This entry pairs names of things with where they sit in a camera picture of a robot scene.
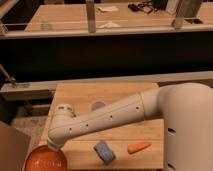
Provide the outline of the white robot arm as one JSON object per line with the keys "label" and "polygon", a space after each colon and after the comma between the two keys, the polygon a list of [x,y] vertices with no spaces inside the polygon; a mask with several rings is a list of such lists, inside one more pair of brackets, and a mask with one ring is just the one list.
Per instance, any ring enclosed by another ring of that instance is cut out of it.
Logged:
{"label": "white robot arm", "polygon": [[48,130],[48,147],[139,121],[164,120],[164,171],[213,171],[213,88],[182,83],[138,92],[77,116],[60,104]]}

